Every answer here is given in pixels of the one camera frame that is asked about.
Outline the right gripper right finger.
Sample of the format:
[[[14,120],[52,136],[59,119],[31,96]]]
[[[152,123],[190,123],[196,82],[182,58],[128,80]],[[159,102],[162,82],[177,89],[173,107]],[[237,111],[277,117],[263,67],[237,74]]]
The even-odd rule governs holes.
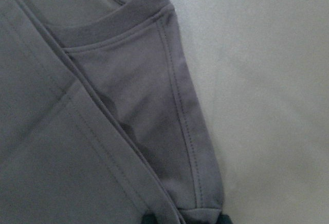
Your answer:
[[[229,215],[224,214],[223,212],[221,212],[218,216],[216,224],[233,224],[233,222],[232,222]]]

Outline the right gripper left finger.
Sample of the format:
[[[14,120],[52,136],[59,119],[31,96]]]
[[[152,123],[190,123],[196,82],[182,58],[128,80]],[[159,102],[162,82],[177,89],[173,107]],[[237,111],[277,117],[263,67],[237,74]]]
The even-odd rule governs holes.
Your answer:
[[[157,216],[153,213],[144,214],[141,224],[159,224]]]

